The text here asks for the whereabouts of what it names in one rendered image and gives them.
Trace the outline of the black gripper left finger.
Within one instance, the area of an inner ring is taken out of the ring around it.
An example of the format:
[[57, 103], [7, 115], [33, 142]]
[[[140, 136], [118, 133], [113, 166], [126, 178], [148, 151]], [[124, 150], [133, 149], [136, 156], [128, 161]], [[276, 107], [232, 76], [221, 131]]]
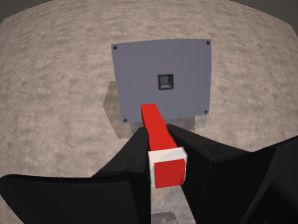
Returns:
[[149, 136], [140, 128], [92, 177], [0, 177], [23, 224], [152, 224]]

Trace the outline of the grey sloped panel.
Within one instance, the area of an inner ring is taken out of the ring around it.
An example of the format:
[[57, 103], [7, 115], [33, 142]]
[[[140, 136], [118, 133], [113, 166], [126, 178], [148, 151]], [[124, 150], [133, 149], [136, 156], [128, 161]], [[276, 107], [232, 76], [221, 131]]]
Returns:
[[164, 39], [110, 44], [122, 124], [142, 123], [140, 105], [162, 120], [208, 116], [212, 40]]

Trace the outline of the red square peg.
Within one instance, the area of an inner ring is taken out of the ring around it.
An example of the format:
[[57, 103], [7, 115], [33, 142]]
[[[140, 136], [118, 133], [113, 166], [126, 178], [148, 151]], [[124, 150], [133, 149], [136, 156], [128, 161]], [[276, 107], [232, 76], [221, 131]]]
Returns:
[[184, 148], [177, 148], [156, 105], [140, 105], [142, 128], [149, 136], [149, 176], [156, 188], [182, 185], [186, 176], [186, 157]]

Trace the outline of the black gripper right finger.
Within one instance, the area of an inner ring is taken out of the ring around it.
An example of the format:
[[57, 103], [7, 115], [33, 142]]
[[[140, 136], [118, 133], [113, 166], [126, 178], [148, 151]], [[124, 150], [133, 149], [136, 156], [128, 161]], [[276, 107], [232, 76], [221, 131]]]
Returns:
[[298, 136], [247, 152], [178, 125], [166, 128], [188, 153], [181, 189], [196, 224], [246, 224], [271, 180], [298, 164]]

